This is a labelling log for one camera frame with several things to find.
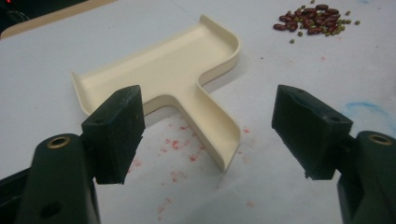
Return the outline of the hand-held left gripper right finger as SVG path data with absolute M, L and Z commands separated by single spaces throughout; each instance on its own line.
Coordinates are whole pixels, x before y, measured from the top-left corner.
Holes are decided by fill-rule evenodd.
M 306 177 L 332 179 L 336 147 L 348 139 L 352 124 L 307 91 L 277 87 L 272 128 L 302 165 Z

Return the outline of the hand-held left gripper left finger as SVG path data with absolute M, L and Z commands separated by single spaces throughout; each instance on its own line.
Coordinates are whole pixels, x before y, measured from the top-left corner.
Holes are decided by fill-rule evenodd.
M 139 85 L 111 94 L 82 124 L 98 184 L 123 184 L 146 128 Z

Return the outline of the cream plastic dustpan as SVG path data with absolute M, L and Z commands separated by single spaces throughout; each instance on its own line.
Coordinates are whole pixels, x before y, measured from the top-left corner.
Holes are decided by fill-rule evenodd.
M 71 78 L 88 115 L 113 92 L 132 85 L 141 88 L 145 114 L 164 106 L 177 108 L 220 170 L 226 171 L 240 142 L 240 128 L 204 85 L 233 69 L 239 51 L 238 36 L 203 15 L 177 35 Z

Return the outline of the brown debris pile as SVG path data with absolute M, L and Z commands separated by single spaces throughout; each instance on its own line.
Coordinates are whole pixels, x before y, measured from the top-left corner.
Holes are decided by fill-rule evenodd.
M 342 35 L 349 27 L 361 25 L 361 20 L 352 20 L 351 11 L 342 11 L 328 4 L 317 4 L 310 0 L 309 5 L 301 5 L 279 15 L 272 29 L 290 35 L 290 44 L 298 38 Z

